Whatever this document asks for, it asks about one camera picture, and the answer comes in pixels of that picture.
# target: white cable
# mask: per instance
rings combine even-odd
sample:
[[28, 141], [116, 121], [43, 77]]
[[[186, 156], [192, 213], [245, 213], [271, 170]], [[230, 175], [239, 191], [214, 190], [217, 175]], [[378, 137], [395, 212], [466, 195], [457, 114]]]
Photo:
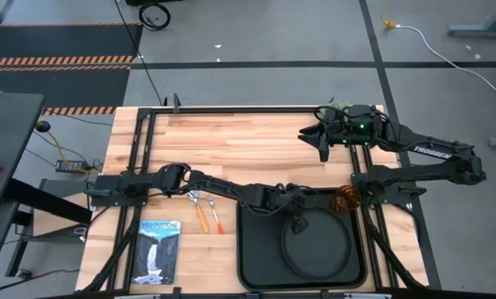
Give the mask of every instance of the white cable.
[[454, 66], [456, 67], [457, 69], [461, 70], [461, 71], [466, 71], [470, 74], [473, 74], [475, 76], [477, 76], [478, 78], [482, 79], [484, 82], [486, 82], [489, 87], [493, 88], [494, 91], [496, 91], [496, 87], [491, 84], [486, 78], [484, 78], [482, 75], [480, 75], [479, 73], [475, 72], [475, 71], [471, 71], [471, 70], [468, 70], [468, 69], [465, 69], [463, 67], [459, 67], [457, 65], [455, 65], [453, 62], [449, 61], [447, 58], [441, 56], [441, 54], [439, 54], [437, 51], [435, 51], [433, 48], [430, 47], [429, 43], [427, 42], [427, 40], [425, 39], [425, 36], [423, 35], [423, 32], [421, 32], [419, 29], [417, 28], [414, 28], [414, 27], [410, 27], [410, 26], [401, 26], [401, 25], [397, 25], [395, 26], [395, 29], [410, 29], [412, 31], [415, 31], [415, 32], [418, 32], [420, 35], [421, 35], [421, 38], [423, 38], [423, 42], [425, 43], [425, 45], [429, 48], [429, 50], [431, 52], [433, 52], [437, 57], [443, 59], [445, 62], [449, 63], [451, 66]]

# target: black tray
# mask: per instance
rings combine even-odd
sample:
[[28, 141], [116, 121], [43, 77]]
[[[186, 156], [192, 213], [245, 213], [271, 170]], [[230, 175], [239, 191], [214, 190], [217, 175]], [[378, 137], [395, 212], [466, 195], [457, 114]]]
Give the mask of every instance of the black tray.
[[[307, 205], [328, 208], [335, 192], [336, 189], [308, 190]], [[281, 235], [285, 218], [282, 215], [255, 216], [237, 205], [238, 279], [254, 292], [359, 287], [366, 280], [367, 270], [356, 211], [337, 216], [351, 236], [349, 260], [334, 277], [308, 280], [299, 277], [282, 255]], [[319, 238], [331, 237], [334, 238], [330, 232], [320, 230]]]

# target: power strip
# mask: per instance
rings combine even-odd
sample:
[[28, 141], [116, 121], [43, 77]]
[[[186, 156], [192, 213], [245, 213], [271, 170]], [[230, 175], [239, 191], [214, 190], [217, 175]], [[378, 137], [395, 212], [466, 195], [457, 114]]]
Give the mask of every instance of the power strip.
[[75, 161], [68, 160], [68, 163], [65, 163], [63, 160], [58, 160], [56, 162], [56, 172], [68, 173], [68, 174], [83, 174], [83, 171], [87, 171], [87, 163], [85, 161]]

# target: black metal frame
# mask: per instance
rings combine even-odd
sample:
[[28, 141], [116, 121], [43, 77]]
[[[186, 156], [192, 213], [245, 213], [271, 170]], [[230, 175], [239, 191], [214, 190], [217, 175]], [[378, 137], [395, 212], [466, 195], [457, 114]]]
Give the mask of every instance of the black metal frame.
[[[313, 106], [289, 106], [289, 107], [271, 107], [271, 106], [253, 106], [253, 107], [202, 107], [202, 108], [191, 108], [191, 107], [183, 107], [183, 106], [178, 106], [176, 105], [175, 107], [161, 107], [161, 108], [140, 108], [138, 113], [137, 113], [137, 121], [135, 124], [135, 133], [132, 141], [132, 146], [131, 146], [131, 152], [130, 152], [130, 161], [128, 164], [128, 169], [135, 169], [135, 163], [136, 163], [136, 157], [137, 157], [137, 152], [139, 150], [139, 143], [140, 143], [140, 135], [142, 132], [142, 126], [144, 124], [144, 119], [148, 119], [148, 130], [146, 133], [146, 139], [145, 139], [145, 144], [144, 144], [144, 155], [142, 159], [142, 165], [140, 166], [140, 171], [141, 172], [146, 172], [148, 170], [149, 162], [150, 162], [150, 150], [151, 150], [151, 145], [153, 141], [153, 131], [155, 127], [155, 120], [160, 114], [208, 114], [208, 113], [310, 113], [313, 112]], [[351, 151], [355, 151], [355, 154], [351, 155], [351, 161], [353, 161], [353, 157], [356, 156], [356, 149], [355, 147], [350, 147]], [[365, 155], [365, 160], [366, 160], [366, 165], [371, 165], [371, 153], [369, 149], [364, 150], [364, 155]], [[353, 162], [353, 168], [356, 173], [360, 172], [360, 165], [358, 164], [358, 159]], [[140, 212], [141, 212], [141, 207], [135, 207], [135, 213], [136, 217], [138, 217], [140, 221]], [[369, 213], [368, 207], [367, 206], [362, 206], [362, 214], [364, 213]], [[387, 242], [388, 240], [388, 235], [386, 231], [386, 222], [384, 220], [384, 215], [382, 213], [381, 207], [379, 206], [377, 209], [377, 222], [378, 226], [381, 230], [381, 235], [385, 238]], [[125, 227], [125, 220], [127, 219], [127, 207], [121, 207], [120, 208], [120, 218], [118, 222], [118, 227], [116, 229], [116, 236], [115, 236], [115, 247], [117, 244], [120, 242], [121, 236], [123, 235], [124, 232], [124, 227]], [[136, 239], [137, 237], [135, 236], [129, 246], [128, 250], [128, 258], [127, 258], [127, 263], [125, 266], [125, 277], [124, 277], [124, 286], [122, 288], [123, 291], [128, 292], [130, 289], [130, 280], [131, 280], [131, 270], [133, 267], [133, 262], [135, 260], [135, 244], [136, 244]], [[377, 258], [376, 254], [376, 246], [375, 246], [375, 241], [371, 238], [369, 233], [366, 230], [366, 241], [367, 241], [367, 247], [368, 247], [368, 252], [370, 255], [370, 260], [371, 260], [371, 270], [372, 270], [372, 275], [374, 278], [375, 282], [375, 288], [376, 290], [380, 290], [383, 287], [382, 280], [381, 280], [381, 273], [379, 270], [379, 261]], [[390, 285], [392, 287], [398, 287], [398, 282], [397, 282], [397, 276], [395, 274], [395, 271], [391, 267], [391, 265], [388, 263], [386, 259], [386, 264], [389, 269], [389, 278], [390, 278]], [[117, 267], [114, 267], [109, 278], [108, 278], [108, 284], [107, 284], [107, 290], [112, 291], [115, 288], [115, 279], [117, 275]], [[272, 297], [276, 295], [275, 297], [280, 297], [279, 294], [272, 294]], [[206, 294], [206, 296], [209, 297], [245, 297], [246, 294]], [[312, 298], [320, 298], [320, 297], [340, 297], [341, 295], [338, 295], [337, 293], [325, 293], [325, 292], [312, 292], [312, 293], [303, 293], [303, 297], [312, 297]]]

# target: black desk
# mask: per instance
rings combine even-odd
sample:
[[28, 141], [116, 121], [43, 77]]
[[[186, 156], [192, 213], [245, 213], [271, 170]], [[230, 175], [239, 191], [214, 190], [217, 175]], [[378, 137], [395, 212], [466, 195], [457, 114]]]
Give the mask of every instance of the black desk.
[[12, 178], [43, 102], [40, 95], [0, 94], [0, 249], [12, 223], [27, 226], [31, 220], [30, 214], [17, 211], [20, 203], [80, 223], [91, 221], [86, 208]]

